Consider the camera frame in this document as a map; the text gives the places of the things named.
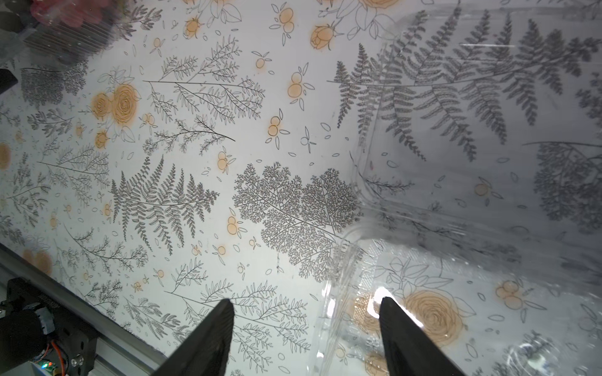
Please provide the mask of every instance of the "plastic container lid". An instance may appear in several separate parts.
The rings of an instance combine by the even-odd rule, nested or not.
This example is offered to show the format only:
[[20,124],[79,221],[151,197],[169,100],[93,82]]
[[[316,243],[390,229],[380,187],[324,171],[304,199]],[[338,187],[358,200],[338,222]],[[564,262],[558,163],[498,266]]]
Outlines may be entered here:
[[600,374],[600,21],[452,7],[396,26],[338,65],[364,221],[324,287],[309,374],[387,374],[384,296],[467,375]]

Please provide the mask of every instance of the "orange rose print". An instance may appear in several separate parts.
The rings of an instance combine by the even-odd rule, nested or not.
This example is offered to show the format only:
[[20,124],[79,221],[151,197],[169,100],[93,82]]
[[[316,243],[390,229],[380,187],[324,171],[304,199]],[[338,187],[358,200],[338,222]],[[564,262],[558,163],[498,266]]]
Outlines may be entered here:
[[0,143],[0,170],[6,170],[10,165],[10,146]]
[[105,93],[98,93],[92,98],[90,107],[98,120],[105,120],[105,116],[111,113],[111,99]]
[[406,309],[424,324],[425,334],[439,347],[455,341],[462,331],[458,308],[437,292],[414,292],[406,299]]
[[106,149],[108,140],[109,138],[107,137],[107,130],[100,131],[96,134],[96,137],[94,137],[94,145],[98,149]]
[[315,49],[323,49],[327,46],[330,49],[330,41],[334,36],[335,30],[330,25],[316,26],[311,33],[311,46]]
[[113,93],[113,119],[119,125],[131,122],[136,114],[136,92],[131,85],[119,85]]
[[389,371],[386,367],[386,359],[384,356],[372,353],[364,360],[366,373],[370,376],[389,376]]
[[366,7],[388,8],[396,4],[399,0],[359,0]]

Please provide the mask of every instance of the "pink object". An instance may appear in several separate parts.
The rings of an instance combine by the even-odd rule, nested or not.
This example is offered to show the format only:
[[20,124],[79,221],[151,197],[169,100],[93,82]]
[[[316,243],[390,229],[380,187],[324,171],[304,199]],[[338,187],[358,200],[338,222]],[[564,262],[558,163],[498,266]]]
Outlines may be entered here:
[[72,28],[80,27],[84,21],[99,24],[102,21],[101,8],[109,6],[111,0],[34,0],[31,14],[43,23],[51,25],[60,19]]

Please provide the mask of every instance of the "orange wire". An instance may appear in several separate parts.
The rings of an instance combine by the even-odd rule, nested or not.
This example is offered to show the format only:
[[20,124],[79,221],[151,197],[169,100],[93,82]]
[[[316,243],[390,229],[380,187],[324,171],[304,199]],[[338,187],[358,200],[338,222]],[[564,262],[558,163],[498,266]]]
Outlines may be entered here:
[[52,347],[54,351],[58,354],[58,359],[61,362],[61,376],[65,376],[65,365],[63,364],[63,355],[61,354],[61,350],[58,349],[57,345],[54,343],[54,340],[51,341]]

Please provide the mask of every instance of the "fern leaf print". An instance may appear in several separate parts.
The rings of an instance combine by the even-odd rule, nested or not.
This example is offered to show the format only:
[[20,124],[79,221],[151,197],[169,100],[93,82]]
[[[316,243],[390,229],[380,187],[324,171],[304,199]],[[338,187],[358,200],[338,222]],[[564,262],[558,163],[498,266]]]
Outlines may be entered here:
[[184,170],[178,174],[175,165],[161,180],[163,157],[151,174],[150,165],[151,159],[146,157],[140,172],[130,179],[126,180],[122,172],[119,187],[113,180],[110,191],[115,202],[113,220],[117,220],[121,213],[124,240],[127,241],[126,232],[131,221],[148,248],[151,248],[148,231],[152,230],[167,247],[169,254],[173,254],[173,235],[180,246],[184,246],[182,222],[185,222],[194,238],[196,218],[205,220],[205,211],[211,212],[219,193],[205,190],[202,183],[194,182],[192,175],[184,189]]

